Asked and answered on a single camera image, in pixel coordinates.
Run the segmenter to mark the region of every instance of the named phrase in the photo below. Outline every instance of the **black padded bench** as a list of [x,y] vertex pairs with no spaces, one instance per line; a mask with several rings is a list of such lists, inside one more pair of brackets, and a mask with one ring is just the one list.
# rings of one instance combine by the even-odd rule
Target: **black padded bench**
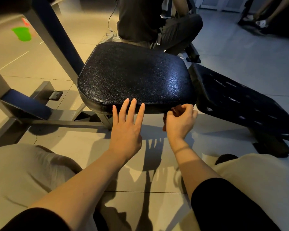
[[179,57],[121,42],[96,46],[77,87],[85,105],[111,115],[126,98],[146,104],[146,114],[166,113],[178,104],[197,104],[206,114],[248,127],[260,153],[286,157],[289,115],[273,99],[204,66],[189,70]]

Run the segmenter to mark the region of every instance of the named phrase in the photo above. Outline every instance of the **black shirt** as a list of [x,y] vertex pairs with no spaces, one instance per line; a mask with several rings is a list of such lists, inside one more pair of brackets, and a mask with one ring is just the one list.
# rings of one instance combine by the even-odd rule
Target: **black shirt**
[[152,42],[159,28],[165,25],[161,18],[163,0],[119,0],[118,33],[124,40]]
[[[280,231],[254,201],[222,178],[202,182],[193,192],[191,205],[201,231]],[[70,231],[61,217],[43,208],[25,210],[1,229],[11,230]]]

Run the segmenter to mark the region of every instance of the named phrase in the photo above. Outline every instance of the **green bucket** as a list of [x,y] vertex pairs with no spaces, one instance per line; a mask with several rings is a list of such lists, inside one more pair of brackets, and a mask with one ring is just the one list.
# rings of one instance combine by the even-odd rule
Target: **green bucket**
[[15,27],[12,28],[12,31],[15,32],[21,41],[29,41],[32,39],[29,28],[27,27]]

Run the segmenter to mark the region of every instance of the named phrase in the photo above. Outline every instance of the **white sneaker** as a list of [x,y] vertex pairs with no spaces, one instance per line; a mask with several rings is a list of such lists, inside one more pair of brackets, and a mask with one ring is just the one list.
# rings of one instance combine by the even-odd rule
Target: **white sneaker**
[[243,21],[253,22],[254,21],[254,15],[248,14],[245,18],[243,18]]
[[266,20],[257,21],[256,24],[257,24],[260,28],[266,28],[266,27],[268,26]]

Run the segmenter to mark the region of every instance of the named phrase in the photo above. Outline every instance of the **black sleeve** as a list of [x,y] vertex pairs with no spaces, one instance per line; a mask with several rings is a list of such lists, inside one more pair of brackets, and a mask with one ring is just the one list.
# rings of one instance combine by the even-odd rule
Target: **black sleeve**
[[0,231],[70,231],[56,213],[44,208],[30,208],[11,219]]
[[201,231],[280,231],[261,207],[222,178],[200,183],[191,204]]

